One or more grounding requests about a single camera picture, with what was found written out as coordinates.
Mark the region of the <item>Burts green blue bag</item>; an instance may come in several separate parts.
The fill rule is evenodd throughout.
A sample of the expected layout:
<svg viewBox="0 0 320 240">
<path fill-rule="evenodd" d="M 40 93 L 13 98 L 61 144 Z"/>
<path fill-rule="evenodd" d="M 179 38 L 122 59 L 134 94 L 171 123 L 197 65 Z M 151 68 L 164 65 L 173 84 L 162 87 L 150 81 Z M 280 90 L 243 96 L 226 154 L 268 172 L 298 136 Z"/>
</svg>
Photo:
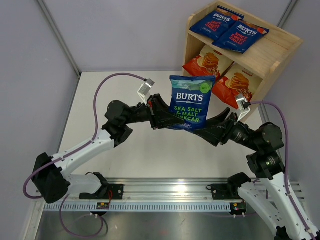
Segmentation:
<svg viewBox="0 0 320 240">
<path fill-rule="evenodd" d="M 169 79 L 172 86 L 169 111 L 183 120 L 169 128 L 189 132 L 204 128 L 216 77 L 171 75 Z"/>
</svg>

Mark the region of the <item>cassava chips bag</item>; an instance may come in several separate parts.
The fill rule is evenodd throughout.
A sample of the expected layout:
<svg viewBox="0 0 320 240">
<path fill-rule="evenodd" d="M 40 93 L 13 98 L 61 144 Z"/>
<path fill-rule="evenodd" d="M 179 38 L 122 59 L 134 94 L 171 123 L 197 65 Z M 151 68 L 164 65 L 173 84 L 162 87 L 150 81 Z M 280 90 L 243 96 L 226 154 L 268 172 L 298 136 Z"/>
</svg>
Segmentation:
<svg viewBox="0 0 320 240">
<path fill-rule="evenodd" d="M 223 103 L 238 109 L 236 96 L 243 95 L 250 102 L 262 81 L 259 76 L 235 64 L 214 85 L 212 93 Z"/>
<path fill-rule="evenodd" d="M 183 65 L 191 76 L 215 76 L 219 79 L 234 62 L 222 53 L 205 45 L 200 54 Z"/>
</svg>

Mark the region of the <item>Burts chilli bag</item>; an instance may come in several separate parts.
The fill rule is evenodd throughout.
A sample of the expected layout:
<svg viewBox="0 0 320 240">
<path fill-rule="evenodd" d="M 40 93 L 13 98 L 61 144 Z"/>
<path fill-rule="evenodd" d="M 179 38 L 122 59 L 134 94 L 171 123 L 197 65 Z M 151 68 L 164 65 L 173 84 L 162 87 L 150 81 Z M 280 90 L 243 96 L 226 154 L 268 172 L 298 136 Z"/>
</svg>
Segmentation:
<svg viewBox="0 0 320 240">
<path fill-rule="evenodd" d="M 216 41 L 244 17 L 243 14 L 218 5 L 213 12 L 194 24 L 190 30 Z"/>
<path fill-rule="evenodd" d="M 249 23 L 237 21 L 212 45 L 221 49 L 244 54 L 252 45 L 270 32 L 269 29 Z"/>
</svg>

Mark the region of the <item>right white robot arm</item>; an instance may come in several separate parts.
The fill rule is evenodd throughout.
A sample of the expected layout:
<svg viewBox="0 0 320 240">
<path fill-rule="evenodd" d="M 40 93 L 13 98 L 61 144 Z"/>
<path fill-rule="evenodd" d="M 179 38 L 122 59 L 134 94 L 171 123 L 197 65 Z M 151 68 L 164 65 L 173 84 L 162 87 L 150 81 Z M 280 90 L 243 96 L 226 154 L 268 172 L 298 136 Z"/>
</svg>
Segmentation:
<svg viewBox="0 0 320 240">
<path fill-rule="evenodd" d="M 227 193 L 247 202 L 269 227 L 275 240 L 318 240 L 320 230 L 312 223 L 288 179 L 287 165 L 277 154 L 284 147 L 281 129 L 267 122 L 257 130 L 238 120 L 227 108 L 207 120 L 205 128 L 194 134 L 213 146 L 233 141 L 254 151 L 247 155 L 251 172 L 263 184 L 273 202 L 258 192 L 255 184 L 243 172 L 227 180 Z"/>
</svg>

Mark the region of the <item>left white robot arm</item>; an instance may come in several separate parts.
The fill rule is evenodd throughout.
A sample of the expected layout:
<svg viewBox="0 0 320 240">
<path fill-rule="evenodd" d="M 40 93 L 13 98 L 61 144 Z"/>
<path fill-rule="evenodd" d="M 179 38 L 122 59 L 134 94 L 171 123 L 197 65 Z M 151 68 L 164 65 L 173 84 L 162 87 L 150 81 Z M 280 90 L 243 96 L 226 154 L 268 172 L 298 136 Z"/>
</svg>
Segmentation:
<svg viewBox="0 0 320 240">
<path fill-rule="evenodd" d="M 149 122 L 151 128 L 157 130 L 184 122 L 169 111 L 159 94 L 136 106 L 114 100 L 108 105 L 105 117 L 106 124 L 92 138 L 65 152 L 53 156 L 42 153 L 36 158 L 31 180 L 46 203 L 56 203 L 66 195 L 79 195 L 83 200 L 110 198 L 110 184 L 101 173 L 79 175 L 73 172 L 99 154 L 124 143 L 133 132 L 129 124 Z"/>
</svg>

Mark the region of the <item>wooden two-tier shelf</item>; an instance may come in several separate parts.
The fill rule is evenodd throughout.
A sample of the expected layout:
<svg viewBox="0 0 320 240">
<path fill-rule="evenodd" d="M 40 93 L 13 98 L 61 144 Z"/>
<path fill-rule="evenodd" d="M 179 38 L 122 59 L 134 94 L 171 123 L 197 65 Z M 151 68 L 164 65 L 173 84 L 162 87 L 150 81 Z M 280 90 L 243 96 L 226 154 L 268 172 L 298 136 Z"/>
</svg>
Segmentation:
<svg viewBox="0 0 320 240">
<path fill-rule="evenodd" d="M 217 6 L 225 7 L 244 15 L 245 21 L 269 29 L 269 33 L 243 54 L 212 45 L 212 40 L 190 31 L 190 27 L 215 10 Z M 290 63 L 302 43 L 303 40 L 301 38 L 242 8 L 225 0 L 216 0 L 194 12 L 188 18 L 183 63 L 185 64 L 197 56 L 205 45 L 210 46 L 262 79 L 260 86 L 252 97 L 253 102 L 261 101 Z"/>
</svg>

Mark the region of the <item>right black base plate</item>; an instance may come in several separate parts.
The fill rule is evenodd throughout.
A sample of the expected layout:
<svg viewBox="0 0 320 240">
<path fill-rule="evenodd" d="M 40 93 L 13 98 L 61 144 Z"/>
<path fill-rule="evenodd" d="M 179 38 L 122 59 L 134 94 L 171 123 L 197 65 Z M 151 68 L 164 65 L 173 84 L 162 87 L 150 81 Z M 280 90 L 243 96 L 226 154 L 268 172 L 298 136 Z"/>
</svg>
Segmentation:
<svg viewBox="0 0 320 240">
<path fill-rule="evenodd" d="M 214 200 L 241 200 L 238 190 L 227 183 L 211 184 L 211 195 Z"/>
</svg>

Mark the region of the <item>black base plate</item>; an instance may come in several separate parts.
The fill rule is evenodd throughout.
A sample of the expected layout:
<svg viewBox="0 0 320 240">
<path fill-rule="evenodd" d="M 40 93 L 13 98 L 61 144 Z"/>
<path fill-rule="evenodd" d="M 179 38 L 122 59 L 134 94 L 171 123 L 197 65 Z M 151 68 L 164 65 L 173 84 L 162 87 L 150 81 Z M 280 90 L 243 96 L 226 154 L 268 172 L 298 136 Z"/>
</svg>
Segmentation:
<svg viewBox="0 0 320 240">
<path fill-rule="evenodd" d="M 122 200 L 124 194 L 123 184 L 109 183 L 102 186 L 96 193 L 80 193 L 80 200 Z"/>
<path fill-rule="evenodd" d="M 211 184 L 211 195 L 214 200 L 241 200 L 238 190 L 227 183 Z"/>
</svg>

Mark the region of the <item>aluminium mounting rail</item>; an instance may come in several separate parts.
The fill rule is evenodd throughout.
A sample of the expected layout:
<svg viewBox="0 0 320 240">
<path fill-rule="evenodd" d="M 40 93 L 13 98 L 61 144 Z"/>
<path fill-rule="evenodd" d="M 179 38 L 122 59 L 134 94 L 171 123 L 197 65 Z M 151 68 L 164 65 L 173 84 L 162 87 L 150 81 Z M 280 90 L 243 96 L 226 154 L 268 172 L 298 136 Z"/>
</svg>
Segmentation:
<svg viewBox="0 0 320 240">
<path fill-rule="evenodd" d="M 129 202 L 205 202 L 214 200 L 212 184 L 228 184 L 226 178 L 104 178 L 97 173 L 71 175 L 61 183 L 50 183 L 40 190 L 46 203 L 53 204 L 71 195 L 80 200 L 81 193 L 96 193 L 102 186 L 123 184 L 123 198 Z"/>
</svg>

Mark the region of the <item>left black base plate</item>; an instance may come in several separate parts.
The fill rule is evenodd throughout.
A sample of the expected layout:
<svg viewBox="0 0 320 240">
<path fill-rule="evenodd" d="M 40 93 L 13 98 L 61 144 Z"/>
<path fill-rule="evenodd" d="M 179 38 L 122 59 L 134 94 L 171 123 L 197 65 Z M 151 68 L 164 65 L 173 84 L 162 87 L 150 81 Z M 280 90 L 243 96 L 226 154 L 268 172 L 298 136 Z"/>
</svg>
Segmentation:
<svg viewBox="0 0 320 240">
<path fill-rule="evenodd" d="M 123 184 L 109 183 L 102 186 L 96 193 L 80 193 L 80 200 L 122 200 L 124 194 Z"/>
</svg>

